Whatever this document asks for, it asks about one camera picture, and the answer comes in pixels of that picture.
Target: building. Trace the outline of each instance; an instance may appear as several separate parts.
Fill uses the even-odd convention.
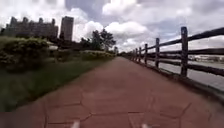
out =
[[[55,26],[55,20],[44,23],[40,18],[39,22],[29,21],[26,17],[22,21],[17,21],[12,17],[10,24],[6,25],[4,31],[6,36],[14,37],[38,37],[38,38],[57,38],[58,27]]]
[[[118,55],[118,53],[119,53],[118,47],[114,47],[114,53],[115,53],[115,55]]]
[[[64,40],[72,40],[73,23],[74,19],[72,17],[65,16],[62,18],[60,35]]]

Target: tower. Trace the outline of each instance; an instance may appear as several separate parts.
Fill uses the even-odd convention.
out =
[[[63,34],[64,40],[72,40],[73,22],[74,19],[72,17],[65,16],[62,18],[61,34]]]

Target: paved path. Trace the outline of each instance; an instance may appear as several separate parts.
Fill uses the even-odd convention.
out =
[[[179,83],[116,58],[14,112],[3,128],[224,128],[224,107]]]

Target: wooden railing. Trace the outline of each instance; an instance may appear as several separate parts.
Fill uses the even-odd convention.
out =
[[[187,27],[182,27],[181,28],[181,39],[172,40],[172,41],[160,44],[160,39],[157,38],[154,46],[148,47],[148,44],[145,44],[144,48],[140,47],[139,49],[136,48],[135,50],[131,51],[129,53],[129,57],[131,60],[139,62],[139,63],[141,62],[142,59],[144,59],[145,65],[148,65],[148,60],[155,61],[155,67],[157,69],[159,69],[160,63],[180,66],[181,67],[181,71],[180,71],[181,77],[187,77],[188,69],[211,73],[214,75],[224,76],[223,69],[188,63],[188,60],[189,60],[188,55],[224,55],[224,48],[188,50],[188,42],[190,42],[190,41],[214,37],[214,36],[220,36],[220,35],[224,35],[224,28],[206,31],[206,32],[196,34],[193,36],[188,36]],[[170,45],[174,45],[174,44],[181,44],[182,45],[181,50],[160,52],[161,47],[170,46]],[[155,49],[155,52],[148,53],[148,51],[151,49]],[[170,61],[170,59],[177,59],[177,60],[181,60],[181,61],[180,62]]]

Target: tree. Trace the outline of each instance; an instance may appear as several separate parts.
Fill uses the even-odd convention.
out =
[[[5,32],[5,28],[1,28],[0,36],[4,35],[4,32]]]
[[[64,40],[64,39],[65,39],[65,34],[64,34],[64,32],[63,32],[63,31],[60,33],[59,38],[60,38],[60,39],[62,39],[62,40]]]
[[[97,30],[93,31],[91,41],[92,41],[92,49],[93,50],[101,50],[103,40],[100,36],[99,31],[97,31]]]
[[[103,40],[102,44],[105,49],[111,48],[116,44],[113,34],[107,32],[105,29],[102,30],[102,32],[100,33],[100,36]]]
[[[84,38],[81,38],[80,44],[82,45],[82,48],[84,48],[84,49],[90,49],[91,48],[91,42],[90,42],[89,38],[87,40],[84,39]]]

